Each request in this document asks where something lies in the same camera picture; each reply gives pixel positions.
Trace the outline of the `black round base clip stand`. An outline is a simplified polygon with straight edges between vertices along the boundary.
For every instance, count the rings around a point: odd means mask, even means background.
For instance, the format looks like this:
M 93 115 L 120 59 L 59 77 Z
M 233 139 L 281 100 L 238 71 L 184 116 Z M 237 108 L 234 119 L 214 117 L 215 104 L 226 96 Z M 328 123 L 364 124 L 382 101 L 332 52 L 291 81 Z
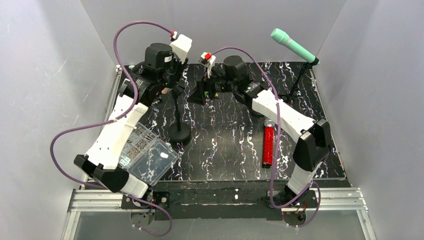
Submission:
M 191 127 L 182 121 L 178 97 L 183 93 L 184 87 L 175 85 L 171 89 L 172 99 L 174 102 L 174 119 L 175 123 L 170 125 L 168 129 L 169 140 L 173 143 L 187 142 L 191 138 Z

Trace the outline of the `red glitter microphone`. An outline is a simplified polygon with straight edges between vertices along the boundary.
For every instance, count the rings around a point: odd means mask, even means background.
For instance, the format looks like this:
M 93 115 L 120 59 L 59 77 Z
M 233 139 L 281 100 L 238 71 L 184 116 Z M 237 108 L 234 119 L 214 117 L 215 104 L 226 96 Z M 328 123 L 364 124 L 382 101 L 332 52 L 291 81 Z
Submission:
M 273 165 L 275 123 L 267 118 L 264 121 L 262 166 L 269 169 Z

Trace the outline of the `pink microphone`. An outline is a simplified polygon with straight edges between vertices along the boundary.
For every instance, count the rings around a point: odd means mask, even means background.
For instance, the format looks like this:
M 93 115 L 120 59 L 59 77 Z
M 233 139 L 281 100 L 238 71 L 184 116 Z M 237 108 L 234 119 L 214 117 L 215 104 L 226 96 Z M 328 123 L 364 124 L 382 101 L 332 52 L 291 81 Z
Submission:
M 163 95 L 166 95 L 169 91 L 170 91 L 170 88 L 165 87 L 165 88 L 161 91 L 161 93 L 162 93 Z

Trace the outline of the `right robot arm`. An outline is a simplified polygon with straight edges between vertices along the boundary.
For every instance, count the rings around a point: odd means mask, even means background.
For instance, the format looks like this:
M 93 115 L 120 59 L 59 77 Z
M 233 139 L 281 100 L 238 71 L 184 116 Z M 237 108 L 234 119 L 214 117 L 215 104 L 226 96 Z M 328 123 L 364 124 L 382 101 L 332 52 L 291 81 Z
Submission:
M 270 183 L 267 202 L 271 208 L 285 208 L 296 204 L 310 189 L 313 177 L 331 151 L 331 129 L 325 119 L 307 117 L 278 98 L 268 83 L 253 80 L 247 64 L 238 55 L 226 57 L 222 69 L 215 65 L 216 56 L 204 52 L 199 63 L 205 67 L 203 77 L 196 82 L 189 96 L 191 103 L 204 105 L 206 98 L 217 93 L 232 93 L 234 98 L 251 111 L 263 115 L 277 124 L 294 141 L 292 175 L 284 190 L 274 193 Z

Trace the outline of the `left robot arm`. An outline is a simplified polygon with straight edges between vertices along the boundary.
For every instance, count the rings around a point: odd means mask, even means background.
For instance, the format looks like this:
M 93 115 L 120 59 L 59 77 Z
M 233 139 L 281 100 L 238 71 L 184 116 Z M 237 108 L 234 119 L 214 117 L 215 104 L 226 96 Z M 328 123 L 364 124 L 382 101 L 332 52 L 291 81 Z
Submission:
M 139 119 L 148 111 L 164 89 L 172 88 L 181 78 L 188 62 L 191 43 L 175 40 L 170 44 L 152 43 L 145 50 L 144 61 L 135 65 L 119 90 L 107 124 L 85 154 L 78 154 L 74 164 L 113 193 L 123 192 L 142 198 L 149 185 L 118 166 L 122 150 Z

